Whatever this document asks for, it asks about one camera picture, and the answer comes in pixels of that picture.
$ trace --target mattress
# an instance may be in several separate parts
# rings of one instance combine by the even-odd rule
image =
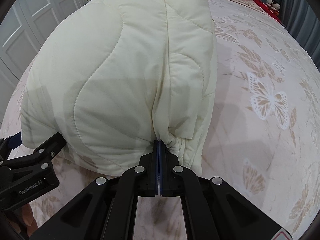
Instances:
[[[202,176],[221,176],[298,240],[320,208],[320,74],[267,14],[240,1],[208,1],[218,78]],[[27,75],[0,137],[20,131]],[[11,157],[28,153],[19,147]],[[61,157],[53,163],[60,186],[31,203],[39,225],[99,176]],[[139,198],[134,239],[187,239],[179,198]]]

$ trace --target quilted duvet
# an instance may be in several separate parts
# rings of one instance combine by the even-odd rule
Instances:
[[[66,159],[119,175],[162,140],[201,174],[216,85],[208,0],[92,0],[50,35],[28,77],[23,144],[60,132]]]

